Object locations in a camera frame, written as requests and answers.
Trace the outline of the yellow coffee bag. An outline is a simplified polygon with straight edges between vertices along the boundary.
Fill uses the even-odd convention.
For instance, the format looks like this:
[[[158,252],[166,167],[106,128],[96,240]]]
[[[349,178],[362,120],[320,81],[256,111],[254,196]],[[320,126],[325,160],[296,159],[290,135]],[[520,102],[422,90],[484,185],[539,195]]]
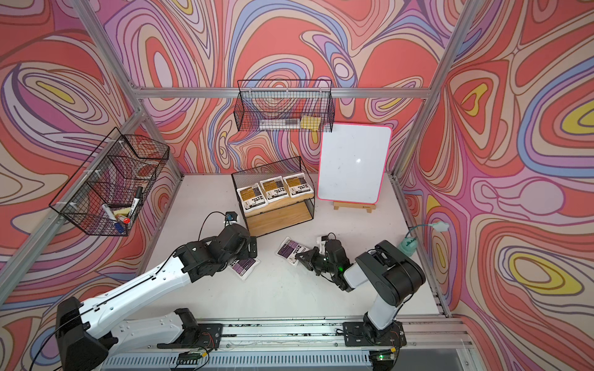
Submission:
[[[260,185],[254,183],[250,186],[237,189],[242,210],[250,213],[269,205],[266,196],[263,195]]]
[[[260,182],[260,185],[269,203],[289,198],[288,191],[285,187],[285,184],[281,176],[276,176],[273,178],[262,180]]]
[[[288,194],[291,198],[314,193],[312,186],[307,181],[305,173],[292,174],[282,179],[288,187]]]

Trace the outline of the purple coffee bag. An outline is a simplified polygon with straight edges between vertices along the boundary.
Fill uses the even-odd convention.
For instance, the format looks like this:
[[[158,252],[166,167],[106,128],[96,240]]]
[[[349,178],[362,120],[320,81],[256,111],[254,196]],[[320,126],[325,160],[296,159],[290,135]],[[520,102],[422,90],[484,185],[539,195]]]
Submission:
[[[236,259],[229,268],[242,280],[249,278],[255,268],[261,263],[258,258]]]
[[[297,266],[299,264],[299,260],[297,259],[297,255],[307,252],[309,247],[306,247],[292,238],[287,237],[281,243],[280,247],[275,253],[275,256],[283,259],[283,261],[287,261],[292,266]]]

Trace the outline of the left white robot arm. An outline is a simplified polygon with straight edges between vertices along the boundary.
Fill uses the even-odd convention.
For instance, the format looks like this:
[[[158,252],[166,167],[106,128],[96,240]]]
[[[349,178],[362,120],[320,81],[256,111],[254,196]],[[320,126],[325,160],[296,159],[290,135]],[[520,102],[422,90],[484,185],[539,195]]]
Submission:
[[[130,317],[170,292],[257,254],[256,237],[233,223],[215,237],[176,248],[157,267],[109,292],[84,301],[75,297],[62,301],[54,334],[62,368],[99,370],[110,356],[150,346],[203,352],[217,349],[216,326],[199,324],[190,309],[141,320]]]

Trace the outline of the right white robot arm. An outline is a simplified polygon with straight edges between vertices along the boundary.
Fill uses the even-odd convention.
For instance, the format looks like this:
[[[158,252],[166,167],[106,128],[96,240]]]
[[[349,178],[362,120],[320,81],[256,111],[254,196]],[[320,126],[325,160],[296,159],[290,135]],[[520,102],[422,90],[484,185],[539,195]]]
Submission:
[[[413,259],[390,242],[382,241],[351,262],[336,239],[326,241],[323,253],[314,247],[295,255],[295,259],[317,276],[328,274],[329,280],[344,292],[369,283],[377,293],[361,321],[342,324],[338,333],[345,346],[399,349],[406,345],[403,325],[396,317],[426,283],[425,272]]]

